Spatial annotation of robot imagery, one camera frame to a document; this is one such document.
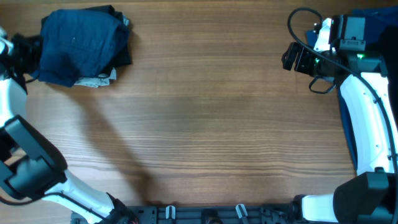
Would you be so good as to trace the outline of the blue denim shorts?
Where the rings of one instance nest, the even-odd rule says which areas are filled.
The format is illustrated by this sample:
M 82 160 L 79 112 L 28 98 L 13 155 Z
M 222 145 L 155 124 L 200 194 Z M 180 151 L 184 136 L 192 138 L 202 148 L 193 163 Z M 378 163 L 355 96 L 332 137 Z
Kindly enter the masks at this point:
M 59 9 L 41 20 L 40 81 L 71 87 L 109 85 L 116 68 L 131 64 L 129 19 L 113 6 Z

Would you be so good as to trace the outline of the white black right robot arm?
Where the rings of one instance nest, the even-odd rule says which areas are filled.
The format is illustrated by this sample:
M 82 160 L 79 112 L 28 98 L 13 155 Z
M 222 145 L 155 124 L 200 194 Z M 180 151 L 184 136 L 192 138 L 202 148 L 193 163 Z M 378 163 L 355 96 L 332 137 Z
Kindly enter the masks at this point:
M 324 80 L 338 90 L 356 177 L 331 194 L 298 195 L 289 220 L 297 223 L 396 223 L 397 128 L 384 57 L 366 50 L 363 16 L 336 15 L 314 25 L 317 40 L 295 37 L 282 56 L 285 70 Z

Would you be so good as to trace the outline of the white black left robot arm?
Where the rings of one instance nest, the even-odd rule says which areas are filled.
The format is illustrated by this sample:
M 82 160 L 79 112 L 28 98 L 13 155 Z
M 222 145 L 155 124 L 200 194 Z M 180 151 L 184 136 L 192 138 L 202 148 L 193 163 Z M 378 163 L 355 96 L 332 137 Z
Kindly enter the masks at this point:
M 87 223 L 138 223 L 134 212 L 109 193 L 95 190 L 73 175 L 62 153 L 26 120 L 24 74 L 39 60 L 39 36 L 1 31 L 1 189 L 11 206 L 39 200 L 60 204 Z

